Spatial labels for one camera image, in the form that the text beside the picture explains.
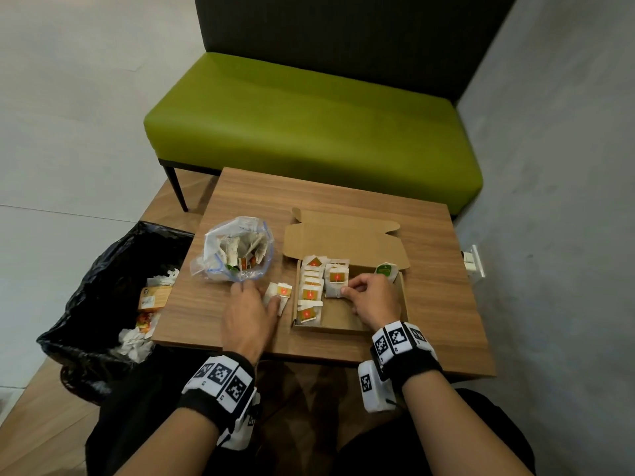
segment wall socket plate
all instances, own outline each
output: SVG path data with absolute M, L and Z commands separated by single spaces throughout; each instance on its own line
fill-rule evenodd
M 476 284 L 481 279 L 485 279 L 485 269 L 483 268 L 483 262 L 481 261 L 481 256 L 478 253 L 476 245 L 472 244 L 468 251 L 461 251 L 461 255 L 463 255 L 463 264 L 465 264 L 467 275 L 470 281 L 472 281 L 472 284 Z

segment open cardboard box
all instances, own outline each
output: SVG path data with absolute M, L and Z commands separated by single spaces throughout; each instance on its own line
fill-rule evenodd
M 333 333 L 367 333 L 370 331 L 353 314 L 353 304 L 347 299 L 322 296 L 322 317 L 319 326 L 300 324 L 297 317 L 300 292 L 300 266 L 306 256 L 327 256 L 331 259 L 350 259 L 349 278 L 363 272 L 374 272 L 384 262 L 396 264 L 400 271 L 410 267 L 406 250 L 398 237 L 388 235 L 400 225 L 390 220 L 327 214 L 294 208 L 291 210 L 299 224 L 284 230 L 282 253 L 298 259 L 293 285 L 293 328 L 303 331 Z M 400 297 L 401 320 L 408 320 L 408 306 L 404 293 L 402 273 L 394 280 Z

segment wristband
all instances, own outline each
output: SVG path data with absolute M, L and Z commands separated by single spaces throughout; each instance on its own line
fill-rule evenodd
M 379 329 L 373 335 L 371 354 L 380 379 L 390 379 L 399 391 L 412 376 L 427 371 L 443 373 L 432 345 L 409 322 L 395 321 Z
M 210 357 L 183 388 L 178 408 L 188 408 L 207 417 L 218 428 L 234 430 L 255 389 L 255 371 L 250 362 L 235 352 Z

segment person's left hand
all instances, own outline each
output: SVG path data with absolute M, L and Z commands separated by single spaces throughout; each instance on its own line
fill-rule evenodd
M 280 296 L 272 297 L 265 309 L 252 280 L 235 282 L 230 294 L 220 328 L 223 350 L 238 352 L 255 366 L 279 319 Z

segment wood grain tabletop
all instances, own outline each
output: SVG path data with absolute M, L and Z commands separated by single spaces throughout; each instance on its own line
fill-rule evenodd
M 496 374 L 445 205 L 232 168 L 225 168 L 218 179 L 153 340 L 222 346 L 220 320 L 230 283 L 213 284 L 189 270 L 190 261 L 202 253 L 205 234 L 219 223 L 241 215 L 266 220 L 275 253 L 258 283 L 293 284 L 296 261 L 282 255 L 284 228 L 296 222 L 293 207 L 401 224 L 392 234 L 402 240 L 411 265 L 404 273 L 409 321 L 430 340 L 444 370 L 467 377 Z M 370 359 L 370 336 L 293 330 L 291 305 L 284 309 L 266 351 L 269 356 L 349 365 Z

